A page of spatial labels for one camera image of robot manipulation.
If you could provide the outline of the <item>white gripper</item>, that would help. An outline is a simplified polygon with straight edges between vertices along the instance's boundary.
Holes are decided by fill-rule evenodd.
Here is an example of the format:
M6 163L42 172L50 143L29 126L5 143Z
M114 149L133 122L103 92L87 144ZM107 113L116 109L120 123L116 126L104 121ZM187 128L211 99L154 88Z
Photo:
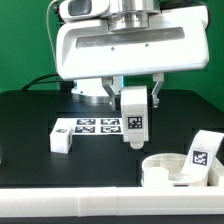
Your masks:
M143 30L111 32L103 19L63 25L57 35L57 72L65 80L102 78L112 110L120 109L122 79L153 74L153 107L164 83L159 72L201 69L209 61L204 6L165 10Z

